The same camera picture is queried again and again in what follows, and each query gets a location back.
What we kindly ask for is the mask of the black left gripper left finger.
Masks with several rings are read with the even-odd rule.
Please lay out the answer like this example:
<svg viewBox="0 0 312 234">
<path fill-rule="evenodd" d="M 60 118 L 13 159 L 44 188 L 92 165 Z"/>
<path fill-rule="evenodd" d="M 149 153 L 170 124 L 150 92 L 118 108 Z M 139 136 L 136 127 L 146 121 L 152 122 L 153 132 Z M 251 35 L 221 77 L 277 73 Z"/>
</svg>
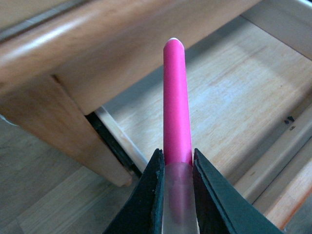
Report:
<svg viewBox="0 0 312 234">
<path fill-rule="evenodd" d="M 131 196 L 104 233 L 162 233 L 164 183 L 164 155 L 155 149 Z"/>
</svg>

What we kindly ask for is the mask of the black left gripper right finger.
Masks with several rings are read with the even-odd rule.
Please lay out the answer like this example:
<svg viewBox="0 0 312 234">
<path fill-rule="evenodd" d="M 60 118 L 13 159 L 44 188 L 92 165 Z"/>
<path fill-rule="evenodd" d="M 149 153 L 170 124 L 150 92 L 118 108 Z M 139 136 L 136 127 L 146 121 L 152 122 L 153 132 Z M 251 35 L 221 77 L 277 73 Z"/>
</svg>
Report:
<svg viewBox="0 0 312 234">
<path fill-rule="evenodd" d="M 281 234 L 195 149 L 193 163 L 196 216 L 201 234 Z"/>
</svg>

